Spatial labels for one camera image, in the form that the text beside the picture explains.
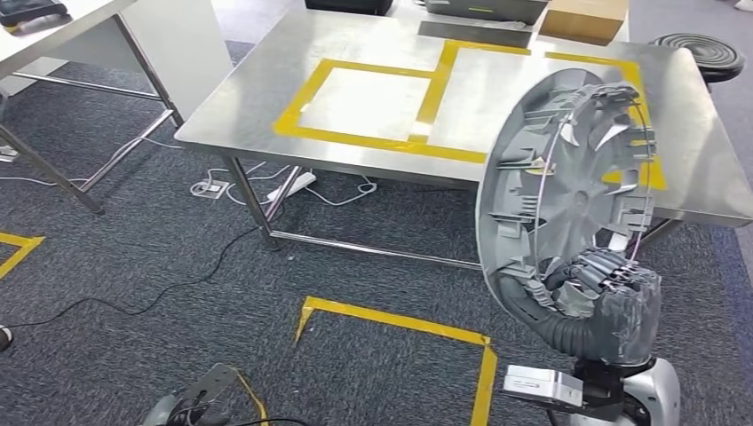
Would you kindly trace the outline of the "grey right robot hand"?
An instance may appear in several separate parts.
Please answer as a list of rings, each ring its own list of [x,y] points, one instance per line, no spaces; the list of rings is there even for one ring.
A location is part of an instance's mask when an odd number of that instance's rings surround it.
[[[545,275],[544,285],[562,296],[566,287],[588,293],[592,312],[575,317],[577,304],[560,304],[543,334],[563,353],[613,365],[648,361],[661,315],[662,277],[623,254],[607,248],[588,248]]]

